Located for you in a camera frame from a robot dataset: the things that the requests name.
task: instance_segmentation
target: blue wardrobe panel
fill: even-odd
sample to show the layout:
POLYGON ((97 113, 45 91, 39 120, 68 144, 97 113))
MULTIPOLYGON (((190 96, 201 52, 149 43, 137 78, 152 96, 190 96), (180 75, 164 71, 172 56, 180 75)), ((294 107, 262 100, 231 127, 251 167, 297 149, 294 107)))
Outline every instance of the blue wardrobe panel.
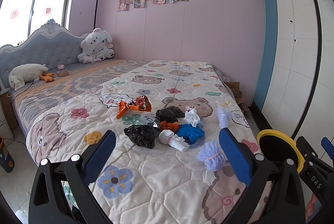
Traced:
POLYGON ((260 110, 263 108, 266 99, 271 76, 273 73, 273 64, 275 61, 277 44, 277 1, 264 0, 265 7, 265 27, 262 62, 258 76, 258 84, 254 94, 254 103, 260 110))

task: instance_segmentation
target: white stuffed animal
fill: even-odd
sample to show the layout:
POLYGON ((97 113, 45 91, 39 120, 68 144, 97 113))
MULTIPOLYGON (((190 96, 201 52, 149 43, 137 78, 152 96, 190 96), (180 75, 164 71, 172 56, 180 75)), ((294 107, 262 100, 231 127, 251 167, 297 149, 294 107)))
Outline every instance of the white stuffed animal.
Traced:
POLYGON ((95 28, 80 44, 82 53, 77 57, 79 62, 86 64, 112 58, 114 56, 112 41, 106 30, 95 28))
POLYGON ((25 83, 34 81, 46 71, 49 71, 49 69, 45 67, 45 64, 19 65, 9 73, 9 85, 17 91, 19 88, 23 87, 25 83))

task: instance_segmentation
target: bed headboard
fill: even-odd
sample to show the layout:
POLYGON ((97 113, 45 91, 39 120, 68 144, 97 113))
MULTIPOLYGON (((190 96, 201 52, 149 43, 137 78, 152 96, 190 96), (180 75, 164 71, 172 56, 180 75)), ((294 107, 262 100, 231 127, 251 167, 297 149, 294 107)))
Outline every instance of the bed headboard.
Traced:
POLYGON ((49 20, 37 29, 19 46, 4 45, 0 48, 0 87, 1 91, 10 88, 8 75, 13 68, 23 64, 45 64, 55 69, 59 64, 77 63, 82 53, 80 43, 86 37, 72 35, 54 20, 49 20))

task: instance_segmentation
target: orange plastic bag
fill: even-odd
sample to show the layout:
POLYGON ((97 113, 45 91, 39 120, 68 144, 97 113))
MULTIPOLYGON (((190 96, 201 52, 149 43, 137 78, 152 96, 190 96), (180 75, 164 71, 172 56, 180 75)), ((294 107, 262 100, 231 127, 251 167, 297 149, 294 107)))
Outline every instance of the orange plastic bag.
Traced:
POLYGON ((139 96, 138 98, 132 100, 130 103, 120 101, 120 103, 118 104, 116 118, 120 119, 128 110, 150 112, 152 110, 152 106, 146 96, 139 96))

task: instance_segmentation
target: blue gripper pad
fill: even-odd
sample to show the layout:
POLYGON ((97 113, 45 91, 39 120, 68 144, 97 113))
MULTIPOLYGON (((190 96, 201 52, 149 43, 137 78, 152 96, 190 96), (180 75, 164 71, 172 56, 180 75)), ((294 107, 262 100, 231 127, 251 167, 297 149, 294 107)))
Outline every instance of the blue gripper pad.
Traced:
POLYGON ((252 181, 252 169, 247 159, 242 154, 238 147, 238 142, 228 130, 224 128, 219 133, 219 144, 223 149, 231 167, 234 170, 240 182, 243 182, 248 187, 252 181))
POLYGON ((334 146, 333 144, 328 140, 327 137, 324 137, 321 140, 321 146, 324 148, 326 153, 328 154, 329 158, 334 160, 334 146))
POLYGON ((116 135, 109 130, 97 144, 90 145, 86 149, 87 153, 90 153, 88 150, 94 150, 83 169, 83 183, 86 186, 97 180, 115 146, 116 135))

